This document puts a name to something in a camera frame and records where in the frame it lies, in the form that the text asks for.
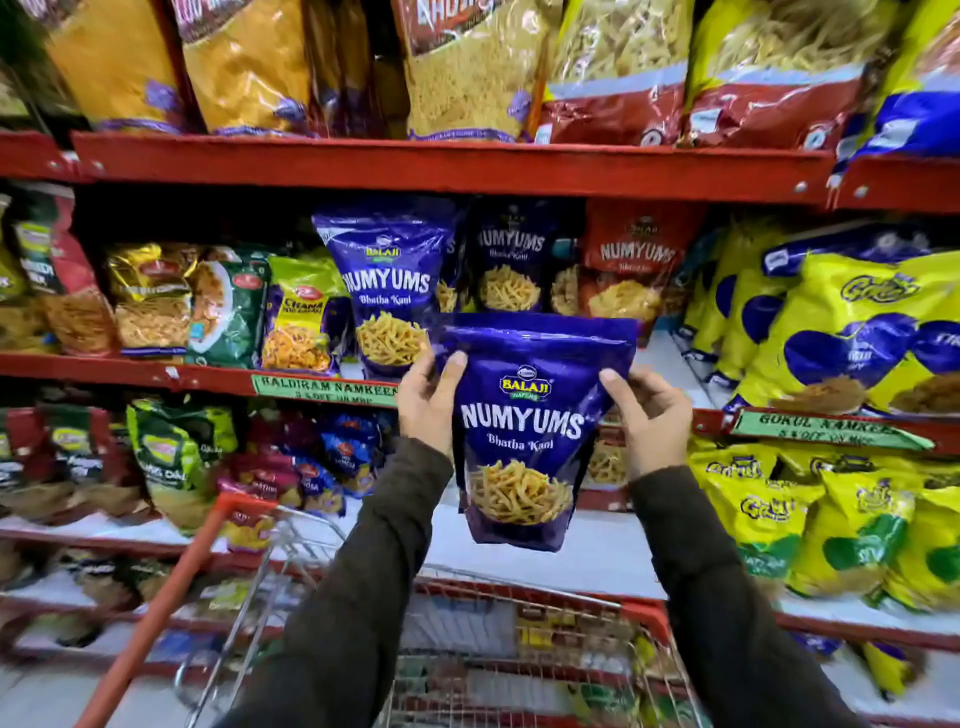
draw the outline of snack aisle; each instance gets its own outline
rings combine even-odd
[[[177,695],[180,663],[235,672],[240,605],[269,649],[304,588],[272,581],[284,511],[190,552],[214,499],[292,508],[332,554],[303,514],[353,528],[428,339],[513,369],[468,373],[503,398],[458,415],[420,584],[474,592],[410,616],[504,642],[407,644],[456,659],[401,668],[392,708],[427,709],[395,722],[708,725],[593,391],[633,361],[692,400],[701,488],[848,704],[960,725],[954,4],[457,10],[0,4],[0,710],[71,725],[122,665],[79,725],[182,725],[205,673]],[[537,413],[559,454],[517,459]]]

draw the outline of wire mesh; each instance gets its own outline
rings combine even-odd
[[[333,558],[335,524],[278,509],[272,551],[218,653],[191,655],[175,687],[191,709],[222,713],[280,626]],[[376,723],[447,728],[706,728],[672,638],[615,601],[425,565]],[[198,688],[196,675],[205,680]]]

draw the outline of dark sleeve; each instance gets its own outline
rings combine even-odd
[[[866,725],[766,598],[686,466],[630,484],[684,665],[717,728]]]
[[[287,620],[282,649],[254,669],[218,728],[369,728],[394,678],[414,576],[452,474],[438,451],[400,441],[317,590]]]

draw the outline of hand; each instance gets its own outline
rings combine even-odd
[[[662,376],[636,367],[630,370],[636,391],[613,369],[600,373],[600,383],[620,408],[627,431],[631,480],[686,464],[686,441],[693,421],[690,399]]]
[[[424,347],[396,388],[400,434],[416,437],[447,457],[453,448],[453,394],[467,368],[467,355],[455,352],[446,360],[439,381],[431,379],[433,350]]]

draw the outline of shopping cart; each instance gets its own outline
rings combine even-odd
[[[225,712],[285,614],[316,587],[346,538],[336,523],[235,494],[203,528],[101,681],[76,728],[104,728],[204,566],[224,520],[274,519],[273,547],[222,648],[191,654],[175,690],[187,728]],[[576,595],[426,565],[404,621],[378,726],[707,728],[659,606]]]

